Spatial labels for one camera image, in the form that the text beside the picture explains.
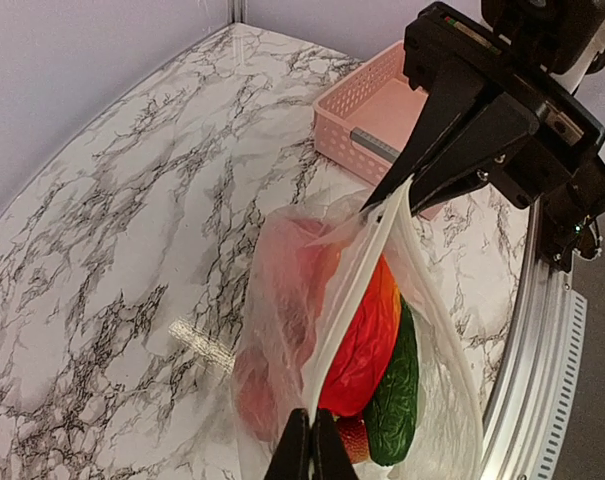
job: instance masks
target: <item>marble table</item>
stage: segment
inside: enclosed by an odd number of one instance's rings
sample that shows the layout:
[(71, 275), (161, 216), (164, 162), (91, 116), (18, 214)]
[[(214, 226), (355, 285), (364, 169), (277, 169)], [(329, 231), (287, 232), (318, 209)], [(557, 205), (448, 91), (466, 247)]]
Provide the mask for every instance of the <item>marble table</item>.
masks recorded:
[[(239, 479), (228, 380), (264, 217), (366, 188), (314, 152), (358, 62), (235, 25), (89, 125), (0, 220), (0, 479)], [(527, 214), (491, 188), (416, 220), (482, 407)]]

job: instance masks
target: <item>pink container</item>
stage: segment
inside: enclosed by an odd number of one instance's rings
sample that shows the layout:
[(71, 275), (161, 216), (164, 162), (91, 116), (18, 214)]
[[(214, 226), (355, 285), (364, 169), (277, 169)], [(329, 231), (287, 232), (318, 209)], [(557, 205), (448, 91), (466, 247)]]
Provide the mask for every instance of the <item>pink container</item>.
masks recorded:
[[(426, 92), (411, 90), (403, 65), (404, 48), (398, 42), (313, 104), (316, 150), (371, 185), (391, 168), (389, 159), (376, 152), (394, 156), (404, 148), (427, 98)], [(423, 216), (432, 218), (440, 208)]]

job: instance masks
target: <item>plastic bag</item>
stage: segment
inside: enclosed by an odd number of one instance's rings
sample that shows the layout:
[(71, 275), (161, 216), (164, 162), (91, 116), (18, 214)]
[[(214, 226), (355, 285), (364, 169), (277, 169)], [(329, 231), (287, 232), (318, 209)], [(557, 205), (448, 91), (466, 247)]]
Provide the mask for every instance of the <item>plastic bag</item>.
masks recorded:
[(294, 408), (314, 419), (322, 388), (382, 255), (413, 314), (419, 357), (415, 436), (393, 468), (361, 479), (479, 478), (482, 424), (468, 363), (418, 250), (407, 182), (360, 213), (366, 194), (289, 206), (260, 232), (232, 377), (240, 467), (261, 480)]

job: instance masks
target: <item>white marble surface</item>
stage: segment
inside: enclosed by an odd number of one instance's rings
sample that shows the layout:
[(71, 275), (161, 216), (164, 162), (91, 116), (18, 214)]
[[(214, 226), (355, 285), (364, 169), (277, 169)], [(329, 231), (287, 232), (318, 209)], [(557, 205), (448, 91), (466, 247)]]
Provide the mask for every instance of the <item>white marble surface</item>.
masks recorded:
[[(311, 102), (355, 65), (230, 27), (16, 199), (0, 221), (0, 479), (239, 479), (228, 374), (253, 247), (274, 208), (362, 187), (310, 137)], [(526, 213), (485, 189), (418, 227), (484, 406)]]

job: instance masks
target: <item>white wall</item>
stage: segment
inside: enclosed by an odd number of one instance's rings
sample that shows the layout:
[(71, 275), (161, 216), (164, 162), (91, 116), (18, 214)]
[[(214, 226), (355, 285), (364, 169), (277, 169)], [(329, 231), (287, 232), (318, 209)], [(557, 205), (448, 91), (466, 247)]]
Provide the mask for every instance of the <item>white wall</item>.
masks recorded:
[[(248, 0), (247, 23), (368, 59), (404, 38), (433, 0)], [(481, 0), (448, 0), (476, 21)], [(587, 77), (578, 98), (605, 126), (605, 71)]]
[(227, 0), (0, 0), (0, 214), (93, 117), (227, 17)]

